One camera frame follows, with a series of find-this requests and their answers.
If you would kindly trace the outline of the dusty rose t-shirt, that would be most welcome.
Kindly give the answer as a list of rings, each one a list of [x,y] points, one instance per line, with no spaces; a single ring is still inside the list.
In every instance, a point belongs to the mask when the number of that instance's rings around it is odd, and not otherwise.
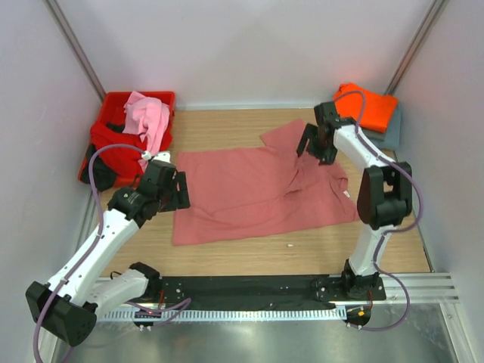
[[[296,155],[306,124],[290,122],[261,136],[261,147],[183,152],[191,206],[175,211],[175,246],[264,237],[358,220],[344,195],[348,177]]]

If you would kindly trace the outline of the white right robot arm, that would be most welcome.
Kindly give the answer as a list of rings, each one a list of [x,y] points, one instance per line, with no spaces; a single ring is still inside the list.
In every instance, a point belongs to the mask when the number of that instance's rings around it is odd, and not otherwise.
[[[321,165],[330,165],[343,152],[362,171],[356,205],[364,227],[341,276],[326,288],[335,288],[335,299],[381,298],[376,266],[394,229],[411,214],[411,167],[386,158],[352,117],[338,114],[333,102],[315,106],[314,113],[316,123],[304,128],[297,155],[308,153]]]

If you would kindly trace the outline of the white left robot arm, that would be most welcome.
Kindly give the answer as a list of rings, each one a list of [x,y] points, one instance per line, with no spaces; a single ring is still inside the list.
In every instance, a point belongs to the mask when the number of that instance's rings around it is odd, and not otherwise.
[[[35,323],[71,347],[81,344],[99,318],[132,299],[153,302],[160,273],[141,262],[120,276],[97,284],[100,273],[120,247],[157,213],[189,207],[185,174],[168,152],[147,164],[136,188],[121,188],[101,213],[94,230],[66,265],[47,283],[31,283],[26,301]]]

